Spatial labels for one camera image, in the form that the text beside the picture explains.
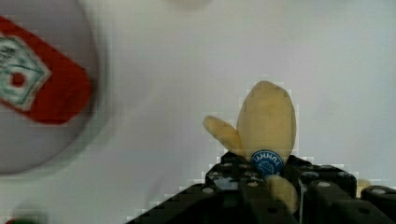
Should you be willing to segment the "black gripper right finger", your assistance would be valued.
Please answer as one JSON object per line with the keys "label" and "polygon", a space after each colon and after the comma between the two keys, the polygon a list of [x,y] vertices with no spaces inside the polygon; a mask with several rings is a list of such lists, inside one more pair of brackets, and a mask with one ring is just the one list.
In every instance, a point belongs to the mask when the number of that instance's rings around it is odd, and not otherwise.
{"label": "black gripper right finger", "polygon": [[290,156],[282,175],[296,188],[300,224],[395,224],[395,190],[332,165]]}

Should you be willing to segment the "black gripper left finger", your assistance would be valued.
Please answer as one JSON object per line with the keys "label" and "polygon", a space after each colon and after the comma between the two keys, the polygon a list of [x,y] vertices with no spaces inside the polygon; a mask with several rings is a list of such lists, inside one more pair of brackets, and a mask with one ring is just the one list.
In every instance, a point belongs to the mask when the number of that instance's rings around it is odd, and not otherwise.
{"label": "black gripper left finger", "polygon": [[126,224],[298,224],[262,172],[231,152],[194,184]]}

